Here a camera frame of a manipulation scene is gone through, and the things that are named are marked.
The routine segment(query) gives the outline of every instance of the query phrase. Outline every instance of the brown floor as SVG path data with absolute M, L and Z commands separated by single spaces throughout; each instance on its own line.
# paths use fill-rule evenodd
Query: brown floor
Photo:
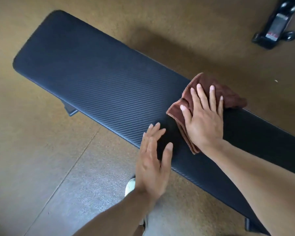
M 49 12 L 67 11 L 188 78 L 211 72 L 295 135 L 295 41 L 271 51 L 250 42 L 275 1 L 0 0 L 0 235 L 71 235 L 120 201 L 134 173 L 136 148 L 80 113 L 68 117 L 12 69 Z M 252 234 L 240 214 L 173 173 L 147 235 Z

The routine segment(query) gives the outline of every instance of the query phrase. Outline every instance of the left hand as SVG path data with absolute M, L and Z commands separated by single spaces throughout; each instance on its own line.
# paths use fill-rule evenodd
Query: left hand
M 155 202 L 165 193 L 171 172 L 173 143 L 166 145 L 162 161 L 157 159 L 157 141 L 165 131 L 160 129 L 160 123 L 149 126 L 143 134 L 136 165 L 136 189 L 146 191 Z

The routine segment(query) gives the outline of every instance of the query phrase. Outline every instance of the microfiber cloth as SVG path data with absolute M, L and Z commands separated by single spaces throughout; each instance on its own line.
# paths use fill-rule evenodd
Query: microfiber cloth
M 219 103 L 219 99 L 221 95 L 223 95 L 224 108 L 243 108 L 247 106 L 247 100 L 245 98 L 241 98 L 229 87 L 220 84 L 215 78 L 207 76 L 204 73 L 200 73 L 196 77 L 194 77 L 182 93 L 181 99 L 173 103 L 166 111 L 166 114 L 175 119 L 182 137 L 187 142 L 193 154 L 199 153 L 200 149 L 192 143 L 187 134 L 185 119 L 182 115 L 180 105 L 186 106 L 191 111 L 191 114 L 193 113 L 193 101 L 190 89 L 194 88 L 196 90 L 197 84 L 201 84 L 207 98 L 209 98 L 210 86 L 214 85 L 216 93 L 216 103 Z

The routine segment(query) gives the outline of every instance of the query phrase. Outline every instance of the sneaker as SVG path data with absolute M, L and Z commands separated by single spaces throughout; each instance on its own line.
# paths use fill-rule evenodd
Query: sneaker
M 129 194 L 131 191 L 134 190 L 134 187 L 136 186 L 136 177 L 134 176 L 133 178 L 131 178 L 129 180 L 129 182 L 126 185 L 126 190 L 125 190 L 125 197 L 127 196 L 127 194 Z M 139 223 L 139 225 L 142 225 L 144 227 L 144 232 L 143 235 L 146 231 L 147 228 L 147 216 L 144 217 L 144 219 L 141 220 L 141 222 Z

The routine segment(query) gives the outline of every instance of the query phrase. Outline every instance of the weight bench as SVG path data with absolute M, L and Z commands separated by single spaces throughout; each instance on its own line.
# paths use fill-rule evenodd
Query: weight bench
M 185 77 L 64 11 L 46 17 L 13 68 L 62 100 L 69 115 L 80 111 L 136 147 L 160 122 L 167 131 L 158 151 L 173 142 L 173 170 L 244 215 L 247 230 L 269 234 L 231 180 L 204 154 L 193 155 L 166 115 Z M 225 111 L 224 139 L 295 173 L 295 137 L 245 109 Z

